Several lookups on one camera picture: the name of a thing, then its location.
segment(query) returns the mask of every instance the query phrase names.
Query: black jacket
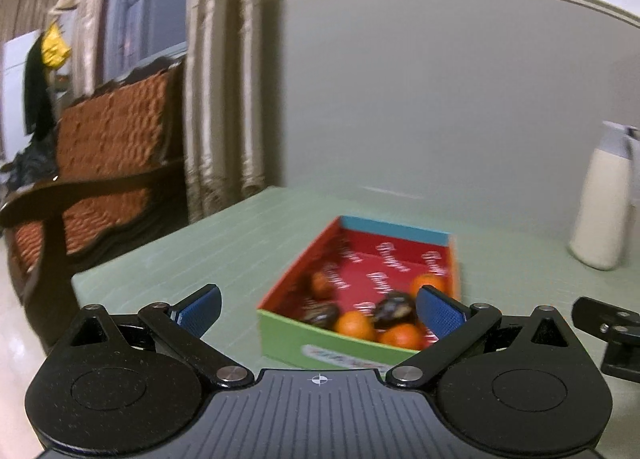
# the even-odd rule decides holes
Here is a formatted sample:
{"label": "black jacket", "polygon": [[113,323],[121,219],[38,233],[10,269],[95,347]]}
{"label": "black jacket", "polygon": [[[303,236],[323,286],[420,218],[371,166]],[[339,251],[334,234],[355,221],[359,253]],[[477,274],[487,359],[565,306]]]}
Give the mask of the black jacket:
{"label": "black jacket", "polygon": [[26,133],[34,134],[37,141],[43,140],[56,124],[42,61],[43,37],[41,34],[29,50],[24,66],[24,125]]}

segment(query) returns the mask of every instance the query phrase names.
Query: window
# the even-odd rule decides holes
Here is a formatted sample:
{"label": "window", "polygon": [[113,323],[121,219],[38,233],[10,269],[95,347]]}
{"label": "window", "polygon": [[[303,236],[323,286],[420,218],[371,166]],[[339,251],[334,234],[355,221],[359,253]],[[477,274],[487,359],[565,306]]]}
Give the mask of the window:
{"label": "window", "polygon": [[141,60],[186,50],[186,0],[108,0],[104,79],[122,76]]}

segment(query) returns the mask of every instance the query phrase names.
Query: green tablecloth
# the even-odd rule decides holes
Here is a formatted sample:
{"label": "green tablecloth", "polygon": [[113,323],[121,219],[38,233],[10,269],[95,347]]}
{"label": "green tablecloth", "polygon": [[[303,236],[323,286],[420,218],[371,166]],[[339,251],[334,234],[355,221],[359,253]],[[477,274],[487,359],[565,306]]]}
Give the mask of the green tablecloth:
{"label": "green tablecloth", "polygon": [[[640,308],[640,262],[616,271],[590,269],[560,241],[270,188],[168,237],[74,277],[80,305],[134,313],[152,301],[174,303],[205,283],[217,284],[223,314],[203,340],[256,373],[282,363],[261,356],[255,307],[300,252],[334,217],[352,214],[455,233],[466,304],[489,302],[528,315],[552,304],[570,318],[578,296]],[[578,334],[596,363],[604,343]],[[608,459],[640,457],[640,385],[607,378],[614,413],[599,450]]]}

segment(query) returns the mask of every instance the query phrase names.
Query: white thermos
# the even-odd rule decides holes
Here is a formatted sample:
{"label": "white thermos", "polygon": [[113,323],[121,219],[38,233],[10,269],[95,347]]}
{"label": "white thermos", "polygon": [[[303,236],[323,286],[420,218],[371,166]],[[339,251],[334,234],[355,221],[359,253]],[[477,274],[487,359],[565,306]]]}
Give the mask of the white thermos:
{"label": "white thermos", "polygon": [[623,253],[631,208],[640,194],[640,141],[634,127],[604,121],[582,188],[569,249],[596,269],[613,269]]}

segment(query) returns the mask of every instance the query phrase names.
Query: chestnut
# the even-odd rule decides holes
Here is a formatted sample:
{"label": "chestnut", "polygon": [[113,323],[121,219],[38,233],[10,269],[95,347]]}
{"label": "chestnut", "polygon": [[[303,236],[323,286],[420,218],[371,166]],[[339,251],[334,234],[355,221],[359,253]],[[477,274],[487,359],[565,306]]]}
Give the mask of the chestnut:
{"label": "chestnut", "polygon": [[340,317],[340,308],[335,303],[326,303],[309,309],[302,318],[306,324],[321,329],[332,329]]}
{"label": "chestnut", "polygon": [[415,301],[409,293],[390,291],[372,312],[376,329],[388,329],[401,323],[415,323]]}

